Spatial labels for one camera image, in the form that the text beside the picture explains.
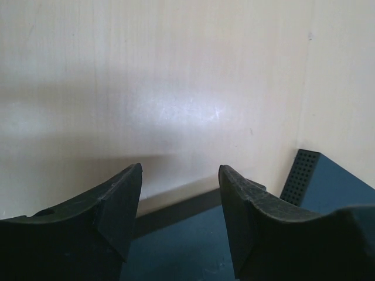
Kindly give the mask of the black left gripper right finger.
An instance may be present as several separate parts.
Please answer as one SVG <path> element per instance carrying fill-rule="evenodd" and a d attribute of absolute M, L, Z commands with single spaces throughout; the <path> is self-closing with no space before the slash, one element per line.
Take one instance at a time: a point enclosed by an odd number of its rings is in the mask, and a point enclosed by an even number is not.
<path fill-rule="evenodd" d="M 373 280 L 374 207 L 327 215 L 299 208 L 219 168 L 221 204 L 239 280 Z"/>

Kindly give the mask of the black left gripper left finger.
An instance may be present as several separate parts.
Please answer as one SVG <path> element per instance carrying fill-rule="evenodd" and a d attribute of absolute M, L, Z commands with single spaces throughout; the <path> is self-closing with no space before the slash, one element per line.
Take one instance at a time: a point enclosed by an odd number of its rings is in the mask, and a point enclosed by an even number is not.
<path fill-rule="evenodd" d="M 1 221 L 2 280 L 119 280 L 127 262 L 142 166 L 33 216 Z"/>

